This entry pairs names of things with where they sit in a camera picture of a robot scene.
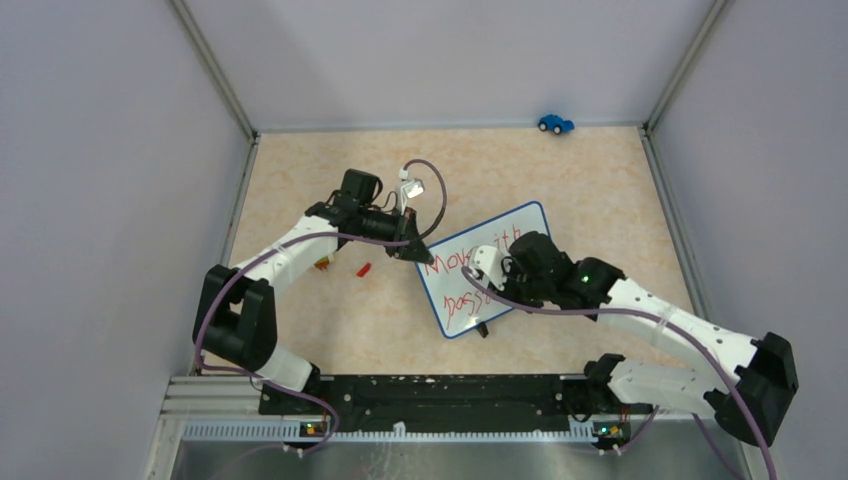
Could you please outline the red marker cap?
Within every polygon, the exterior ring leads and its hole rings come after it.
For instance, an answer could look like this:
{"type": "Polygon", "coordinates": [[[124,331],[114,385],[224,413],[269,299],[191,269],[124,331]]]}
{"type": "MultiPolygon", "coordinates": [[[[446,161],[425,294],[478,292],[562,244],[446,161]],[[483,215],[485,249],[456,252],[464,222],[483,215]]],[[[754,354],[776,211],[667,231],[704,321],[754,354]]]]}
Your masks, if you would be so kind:
{"type": "Polygon", "coordinates": [[[357,277],[364,277],[372,268],[371,263],[364,264],[356,273],[357,277]]]}

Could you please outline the blue framed whiteboard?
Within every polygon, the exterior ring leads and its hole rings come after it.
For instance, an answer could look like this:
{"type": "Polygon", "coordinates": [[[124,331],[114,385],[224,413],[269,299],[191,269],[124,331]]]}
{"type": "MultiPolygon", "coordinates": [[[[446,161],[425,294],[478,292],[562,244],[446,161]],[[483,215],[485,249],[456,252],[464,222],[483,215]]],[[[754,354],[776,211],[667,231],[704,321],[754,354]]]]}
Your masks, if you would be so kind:
{"type": "Polygon", "coordinates": [[[543,205],[530,201],[461,230],[428,246],[431,265],[415,266],[442,335],[456,338],[512,309],[492,300],[461,273],[471,264],[471,250],[491,245],[505,252],[529,231],[550,233],[543,205]]]}

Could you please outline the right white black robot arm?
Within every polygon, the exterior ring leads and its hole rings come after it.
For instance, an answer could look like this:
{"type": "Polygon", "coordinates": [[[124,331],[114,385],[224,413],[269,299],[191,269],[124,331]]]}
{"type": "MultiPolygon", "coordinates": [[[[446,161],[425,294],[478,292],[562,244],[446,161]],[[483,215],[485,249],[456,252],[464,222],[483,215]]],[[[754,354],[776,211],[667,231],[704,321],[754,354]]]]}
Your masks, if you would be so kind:
{"type": "Polygon", "coordinates": [[[571,259],[539,231],[520,236],[507,249],[479,248],[472,265],[514,308],[585,316],[682,362],[662,367],[609,354],[588,364],[586,397],[594,409],[612,412],[622,403],[667,406],[710,414],[726,433],[750,445],[775,442],[799,390],[792,345],[783,336],[754,337],[714,324],[599,258],[571,259]]]}

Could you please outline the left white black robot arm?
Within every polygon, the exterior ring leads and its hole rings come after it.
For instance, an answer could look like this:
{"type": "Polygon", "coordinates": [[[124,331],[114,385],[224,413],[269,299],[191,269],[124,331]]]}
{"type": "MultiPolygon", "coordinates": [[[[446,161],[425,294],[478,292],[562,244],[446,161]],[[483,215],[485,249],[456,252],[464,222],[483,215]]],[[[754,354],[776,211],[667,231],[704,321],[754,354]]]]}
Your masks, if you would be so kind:
{"type": "Polygon", "coordinates": [[[417,226],[411,199],[425,191],[421,179],[403,167],[388,211],[375,202],[382,180],[349,169],[329,199],[308,207],[281,238],[235,267],[215,265],[203,280],[192,332],[197,355],[211,353],[283,387],[283,401],[297,413],[319,404],[317,367],[282,346],[276,301],[302,274],[355,241],[383,247],[398,260],[431,265],[435,258],[417,226]]]}

